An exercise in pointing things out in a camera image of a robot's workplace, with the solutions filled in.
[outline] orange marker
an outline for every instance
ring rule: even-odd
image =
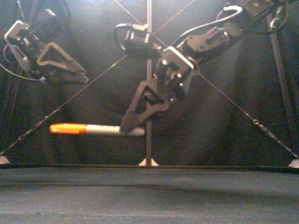
[[[118,131],[118,126],[106,126],[85,123],[54,123],[50,125],[50,133],[69,135],[106,135],[140,137],[145,134],[145,130],[141,128],[134,128],[129,133],[124,134]]]
[[[83,123],[55,123],[50,126],[50,133],[83,135],[86,133],[86,124],[83,124]]]

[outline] wire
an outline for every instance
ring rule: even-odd
[[[26,80],[26,81],[39,81],[39,80],[35,80],[35,79],[30,79],[30,78],[26,78],[26,77],[22,77],[21,75],[18,75],[17,73],[13,73],[11,71],[9,71],[2,64],[0,64],[0,67],[11,75],[14,76],[15,78],[18,79],[22,79],[22,80]]]
[[[114,41],[116,41],[116,45],[118,47],[118,49],[125,53],[126,49],[124,47],[124,45],[120,43],[118,39],[117,39],[117,32],[120,30],[129,30],[132,28],[130,24],[118,24],[113,30],[113,37],[114,37]]]
[[[212,27],[214,25],[222,25],[224,23],[226,23],[232,18],[234,18],[242,11],[242,8],[233,5],[233,6],[228,6],[228,7],[224,7],[222,11],[236,11],[232,15],[210,22],[210,23],[206,23],[204,25],[200,25],[200,26],[196,26],[193,28],[190,28],[172,43],[172,46],[177,46],[182,41],[184,39],[192,35],[192,33],[194,33],[197,30],[201,30],[201,29],[206,29],[208,27]]]

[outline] black curtain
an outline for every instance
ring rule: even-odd
[[[226,1],[193,1],[181,11],[189,2],[153,1],[154,36],[166,46],[193,26],[213,21]],[[6,151],[10,162],[137,165],[145,157],[142,137],[53,135],[49,125],[120,125],[136,87],[145,80],[145,62],[128,57],[121,59],[124,54],[117,49],[112,32],[117,24],[145,24],[145,0],[78,0],[66,3],[69,27],[53,41],[87,70],[90,84],[86,88],[77,85],[53,87],[18,80],[15,91],[11,88],[14,78],[1,70],[1,150],[59,108]],[[23,4],[27,15],[31,2],[25,1]],[[43,8],[50,8],[61,21],[66,22],[66,9],[61,1],[43,1]],[[288,23],[277,33],[296,119],[297,9],[294,2]],[[262,31],[265,28],[264,21],[257,29]],[[192,78],[186,97],[153,120],[153,160],[158,165],[288,165],[290,154],[244,114],[245,111],[257,119],[286,146],[293,145],[268,35],[250,32],[217,58],[200,66],[200,74],[221,93],[198,75]],[[9,108],[11,95],[15,95],[14,104]]]

